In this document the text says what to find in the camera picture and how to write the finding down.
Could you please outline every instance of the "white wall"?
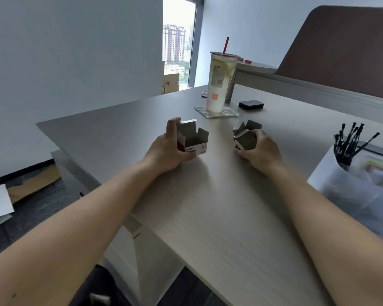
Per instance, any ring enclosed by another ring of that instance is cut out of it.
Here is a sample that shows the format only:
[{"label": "white wall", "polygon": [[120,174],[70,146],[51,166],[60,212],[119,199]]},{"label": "white wall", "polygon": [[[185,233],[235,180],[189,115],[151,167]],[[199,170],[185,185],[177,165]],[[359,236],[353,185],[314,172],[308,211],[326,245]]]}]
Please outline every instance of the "white wall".
[{"label": "white wall", "polygon": [[0,0],[0,176],[51,159],[36,122],[161,92],[163,0]]},{"label": "white wall", "polygon": [[312,9],[320,5],[381,6],[383,0],[205,0],[195,86],[209,80],[210,51],[279,66]]}]

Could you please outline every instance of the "person's left hand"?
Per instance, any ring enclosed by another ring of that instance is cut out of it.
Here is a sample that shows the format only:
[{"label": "person's left hand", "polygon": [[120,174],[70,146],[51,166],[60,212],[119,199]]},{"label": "person's left hand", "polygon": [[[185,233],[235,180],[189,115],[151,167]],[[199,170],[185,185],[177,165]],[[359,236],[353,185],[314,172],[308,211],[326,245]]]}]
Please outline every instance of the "person's left hand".
[{"label": "person's left hand", "polygon": [[181,162],[189,161],[196,157],[195,153],[183,152],[177,149],[176,124],[180,117],[172,118],[166,126],[166,133],[158,136],[152,143],[144,160],[153,164],[159,174],[173,170]]}]

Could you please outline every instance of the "black baseboard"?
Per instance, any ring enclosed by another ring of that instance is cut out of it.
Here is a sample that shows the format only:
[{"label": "black baseboard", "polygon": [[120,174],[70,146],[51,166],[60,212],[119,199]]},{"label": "black baseboard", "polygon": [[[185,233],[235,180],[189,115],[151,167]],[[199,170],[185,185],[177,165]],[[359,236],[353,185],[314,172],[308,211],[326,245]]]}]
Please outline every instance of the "black baseboard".
[{"label": "black baseboard", "polygon": [[49,166],[51,164],[54,164],[53,159],[47,160],[47,161],[29,166],[29,167],[26,167],[25,169],[18,170],[17,172],[13,172],[13,173],[7,174],[5,176],[2,176],[2,177],[0,177],[0,185],[5,184],[9,180],[17,178],[21,175],[33,172],[33,171],[38,170],[38,169],[42,169],[43,167]]}]

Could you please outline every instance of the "black rectangular object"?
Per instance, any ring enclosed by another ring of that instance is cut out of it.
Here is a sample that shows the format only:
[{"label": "black rectangular object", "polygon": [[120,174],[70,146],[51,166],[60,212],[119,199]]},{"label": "black rectangular object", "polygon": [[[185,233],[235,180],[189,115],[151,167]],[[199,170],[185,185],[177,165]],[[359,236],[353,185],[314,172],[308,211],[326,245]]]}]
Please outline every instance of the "black rectangular object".
[{"label": "black rectangular object", "polygon": [[250,110],[250,109],[256,109],[256,108],[263,108],[264,103],[257,100],[249,100],[249,101],[241,101],[238,104],[238,106],[246,110]]}]

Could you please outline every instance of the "open cardboard box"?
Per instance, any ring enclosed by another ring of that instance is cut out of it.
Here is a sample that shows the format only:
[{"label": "open cardboard box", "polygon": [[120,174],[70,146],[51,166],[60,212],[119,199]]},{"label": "open cardboard box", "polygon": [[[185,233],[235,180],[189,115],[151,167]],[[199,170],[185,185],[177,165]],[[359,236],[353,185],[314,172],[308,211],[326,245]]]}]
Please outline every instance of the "open cardboard box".
[{"label": "open cardboard box", "polygon": [[240,150],[255,149],[257,145],[257,138],[250,130],[260,129],[262,125],[252,120],[248,120],[246,123],[243,118],[237,122],[233,129],[235,148]]},{"label": "open cardboard box", "polygon": [[191,119],[177,123],[177,148],[200,155],[207,151],[209,133],[202,128],[196,132],[196,121]]}]

